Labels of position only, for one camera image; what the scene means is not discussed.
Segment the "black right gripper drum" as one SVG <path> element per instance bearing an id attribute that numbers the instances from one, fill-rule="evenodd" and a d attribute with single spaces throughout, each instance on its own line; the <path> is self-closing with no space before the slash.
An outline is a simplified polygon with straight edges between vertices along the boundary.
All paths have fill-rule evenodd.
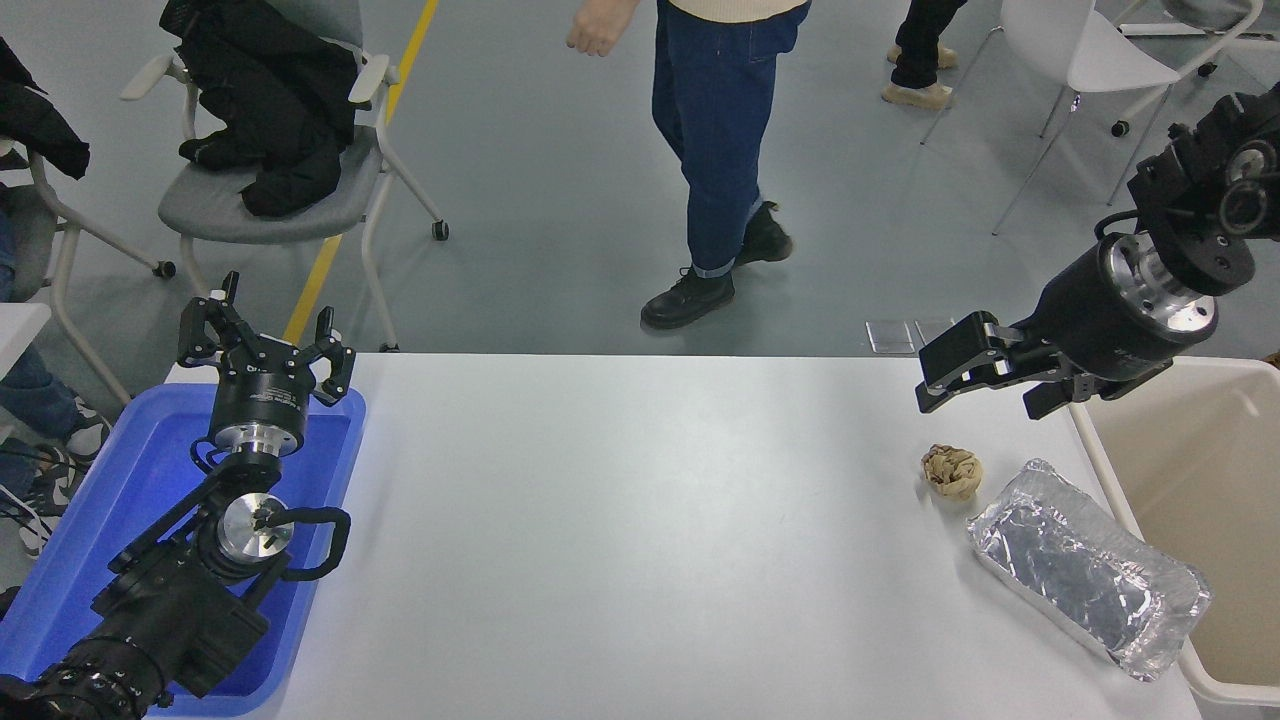
<path id="1" fill-rule="evenodd" d="M 1175 334 L 1121 295 L 1115 258 L 1121 238 L 1107 236 L 1059 273 L 1036 310 L 1018 324 L 1055 348 L 1062 375 L 1098 378 L 1094 396 L 1120 398 L 1171 365 Z"/>

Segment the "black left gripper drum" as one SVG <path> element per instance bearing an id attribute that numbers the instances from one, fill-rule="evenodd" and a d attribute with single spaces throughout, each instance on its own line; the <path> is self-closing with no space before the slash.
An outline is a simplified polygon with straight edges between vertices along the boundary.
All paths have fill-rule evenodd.
<path id="1" fill-rule="evenodd" d="M 314 375 L 297 347 L 274 338 L 257 350 L 237 345 L 221 354 L 218 374 L 210 436 L 251 424 L 275 427 L 289 437 L 305 433 Z"/>

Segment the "person's right hand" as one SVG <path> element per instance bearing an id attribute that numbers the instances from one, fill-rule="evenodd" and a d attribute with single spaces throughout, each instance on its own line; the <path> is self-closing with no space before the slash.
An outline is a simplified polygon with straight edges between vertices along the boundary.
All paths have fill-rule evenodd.
<path id="1" fill-rule="evenodd" d="M 640 1 L 586 0 L 579 6 L 564 46 L 588 56 L 608 56 L 634 18 Z"/>

